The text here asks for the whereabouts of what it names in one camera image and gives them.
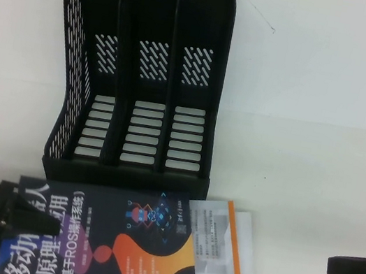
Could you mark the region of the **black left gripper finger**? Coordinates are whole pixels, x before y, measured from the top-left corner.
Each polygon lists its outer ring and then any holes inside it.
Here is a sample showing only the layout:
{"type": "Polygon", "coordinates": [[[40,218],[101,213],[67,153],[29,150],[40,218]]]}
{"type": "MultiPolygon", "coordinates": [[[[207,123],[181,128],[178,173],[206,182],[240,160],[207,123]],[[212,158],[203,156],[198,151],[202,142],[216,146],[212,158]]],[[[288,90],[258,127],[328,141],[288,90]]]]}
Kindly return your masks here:
{"type": "Polygon", "coordinates": [[[61,225],[57,218],[38,210],[19,194],[15,195],[8,223],[16,230],[48,236],[58,236],[61,225]]]}

